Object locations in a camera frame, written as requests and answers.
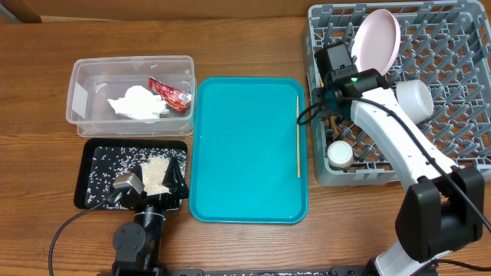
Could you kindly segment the wooden chopstick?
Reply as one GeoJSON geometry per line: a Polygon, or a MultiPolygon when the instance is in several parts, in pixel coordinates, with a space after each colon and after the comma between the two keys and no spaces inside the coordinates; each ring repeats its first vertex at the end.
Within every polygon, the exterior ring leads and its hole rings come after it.
{"type": "Polygon", "coordinates": [[[301,178],[301,150],[300,150],[300,125],[298,124],[298,118],[300,115],[299,108],[299,96],[296,97],[296,153],[297,153],[297,177],[301,178]]]}
{"type": "Polygon", "coordinates": [[[331,73],[327,73],[323,78],[323,90],[322,90],[322,101],[324,102],[321,106],[321,118],[326,120],[325,125],[332,130],[334,135],[334,140],[336,140],[337,135],[340,130],[337,125],[337,104],[334,101],[335,96],[335,86],[331,73]]]}

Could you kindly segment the cream white cup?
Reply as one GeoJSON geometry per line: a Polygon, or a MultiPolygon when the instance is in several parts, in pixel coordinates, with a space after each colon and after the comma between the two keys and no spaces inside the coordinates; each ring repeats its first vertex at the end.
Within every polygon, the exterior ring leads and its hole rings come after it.
{"type": "Polygon", "coordinates": [[[327,158],[332,169],[348,170],[354,162],[354,152],[349,143],[338,140],[328,147],[327,158]]]}

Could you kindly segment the white rice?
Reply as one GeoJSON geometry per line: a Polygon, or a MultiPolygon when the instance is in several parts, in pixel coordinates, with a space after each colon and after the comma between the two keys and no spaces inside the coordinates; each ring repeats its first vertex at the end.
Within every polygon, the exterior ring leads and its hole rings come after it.
{"type": "Polygon", "coordinates": [[[163,185],[170,161],[174,158],[181,172],[185,171],[187,152],[184,149],[99,146],[89,158],[87,187],[82,190],[83,207],[89,209],[110,196],[114,180],[140,167],[144,191],[149,196],[168,193],[163,185]]]}

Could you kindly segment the large pink plate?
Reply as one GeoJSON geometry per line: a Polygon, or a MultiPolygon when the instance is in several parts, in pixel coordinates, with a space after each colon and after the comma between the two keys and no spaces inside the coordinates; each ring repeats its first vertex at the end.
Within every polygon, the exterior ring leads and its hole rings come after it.
{"type": "Polygon", "coordinates": [[[392,67],[400,48],[400,25],[387,9],[370,13],[354,36],[351,56],[358,71],[377,70],[385,75],[392,67]]]}

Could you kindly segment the red snack wrapper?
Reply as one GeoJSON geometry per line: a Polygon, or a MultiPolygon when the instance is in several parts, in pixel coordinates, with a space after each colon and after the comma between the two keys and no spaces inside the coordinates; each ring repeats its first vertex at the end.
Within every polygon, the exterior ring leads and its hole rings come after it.
{"type": "Polygon", "coordinates": [[[183,112],[185,109],[191,105],[191,95],[176,89],[174,87],[168,86],[154,77],[149,78],[149,88],[161,96],[166,103],[171,106],[174,110],[183,112]]]}

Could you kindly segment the grey bowl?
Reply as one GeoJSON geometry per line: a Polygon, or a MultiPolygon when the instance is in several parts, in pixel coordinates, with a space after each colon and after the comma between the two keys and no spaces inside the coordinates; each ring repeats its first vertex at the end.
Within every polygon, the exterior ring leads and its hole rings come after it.
{"type": "Polygon", "coordinates": [[[415,124],[423,122],[433,114],[434,105],[431,92],[421,80],[398,83],[396,98],[402,110],[415,124]]]}

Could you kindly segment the white napkin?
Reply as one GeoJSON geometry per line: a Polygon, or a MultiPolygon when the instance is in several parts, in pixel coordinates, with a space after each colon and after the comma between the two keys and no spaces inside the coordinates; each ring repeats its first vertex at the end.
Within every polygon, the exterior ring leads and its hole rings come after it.
{"type": "Polygon", "coordinates": [[[133,120],[156,120],[170,112],[160,95],[140,85],[128,88],[124,97],[107,101],[116,114],[133,120]]]}

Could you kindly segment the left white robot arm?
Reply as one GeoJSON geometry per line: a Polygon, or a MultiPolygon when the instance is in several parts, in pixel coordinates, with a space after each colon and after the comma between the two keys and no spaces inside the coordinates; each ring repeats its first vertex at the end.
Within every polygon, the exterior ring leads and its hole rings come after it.
{"type": "Polygon", "coordinates": [[[143,180],[143,166],[120,175],[114,181],[116,195],[111,202],[135,211],[133,221],[119,227],[113,236],[116,252],[112,275],[169,275],[160,262],[160,246],[165,214],[181,208],[189,197],[189,188],[175,157],[167,160],[165,169],[153,184],[143,180]]]}

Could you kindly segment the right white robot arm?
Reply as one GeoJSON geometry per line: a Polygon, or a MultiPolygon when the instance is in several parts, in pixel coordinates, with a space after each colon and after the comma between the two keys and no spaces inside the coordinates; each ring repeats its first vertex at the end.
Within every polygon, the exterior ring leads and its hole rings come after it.
{"type": "Polygon", "coordinates": [[[365,275],[421,275],[446,254],[481,239],[485,180],[475,167],[459,168],[441,153],[397,102],[384,76],[359,71],[339,41],[314,54],[323,79],[315,110],[350,117],[377,145],[405,190],[397,214],[397,240],[372,258],[365,275]]]}

